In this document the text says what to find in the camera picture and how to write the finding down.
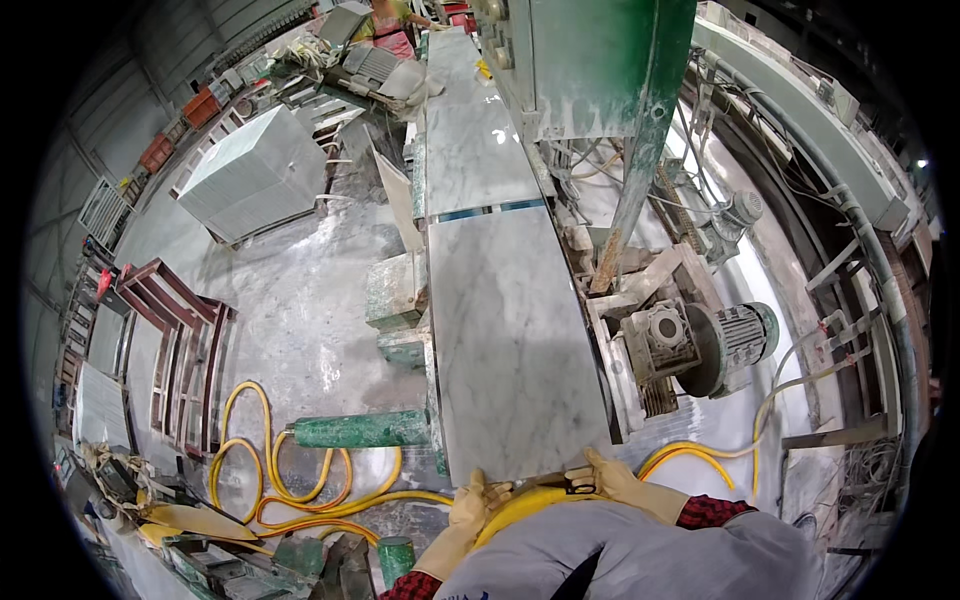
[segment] gray pipe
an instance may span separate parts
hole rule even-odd
[[[800,147],[804,154],[813,163],[813,166],[823,175],[824,180],[831,187],[843,184],[836,169],[827,160],[827,157],[820,151],[810,136],[797,125],[796,121],[789,114],[758,89],[753,82],[740,74],[729,63],[717,56],[716,53],[707,50],[697,43],[691,44],[694,48],[704,50],[707,61],[716,66],[716,69],[730,77],[733,82],[743,89],[750,89],[751,97],[762,107],[770,112],[771,116],[780,121],[783,128],[790,133],[794,141]],[[880,246],[880,241],[876,238],[874,226],[867,219],[863,208],[851,193],[850,188],[843,187],[837,196],[834,196],[835,202],[839,202],[838,207],[847,215],[847,218],[853,224],[853,229],[860,238],[860,245],[867,255],[867,261],[873,267],[876,280],[880,282],[880,291],[886,305],[887,316],[890,318],[890,330],[893,333],[894,345],[897,356],[900,359],[898,367],[900,371],[900,405],[903,407],[903,457],[900,460],[900,484],[903,486],[903,494],[900,496],[900,507],[906,501],[907,486],[909,484],[910,462],[913,460],[913,454],[917,450],[917,444],[920,442],[920,433],[918,430],[919,418],[919,398],[917,390],[917,363],[913,355],[913,346],[910,342],[910,328],[906,320],[906,307],[903,305],[903,297],[900,295],[900,288],[897,287],[897,280],[894,277],[893,270],[890,268],[890,262],[887,261],[886,254]]]

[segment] gray shirt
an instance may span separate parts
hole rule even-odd
[[[812,598],[819,561],[811,542],[774,516],[744,513],[689,531],[617,502],[548,507],[471,552],[435,600],[548,599],[603,548],[587,598]]]

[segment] stack of marble tiles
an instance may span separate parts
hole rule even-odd
[[[284,106],[206,151],[178,202],[228,244],[313,209],[326,155]]]

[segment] pink apron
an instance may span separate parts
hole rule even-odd
[[[386,48],[398,59],[416,60],[414,47],[403,32],[402,23],[396,17],[378,18],[371,14],[373,19],[373,45],[377,48]]]

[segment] red plaid sleeve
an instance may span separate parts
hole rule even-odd
[[[391,589],[377,600],[430,600],[440,589],[441,581],[420,571],[410,571],[394,582]]]
[[[684,529],[703,529],[704,527],[722,527],[724,523],[739,515],[756,509],[743,500],[730,502],[718,500],[708,495],[690,496],[684,509],[677,517],[677,526]]]

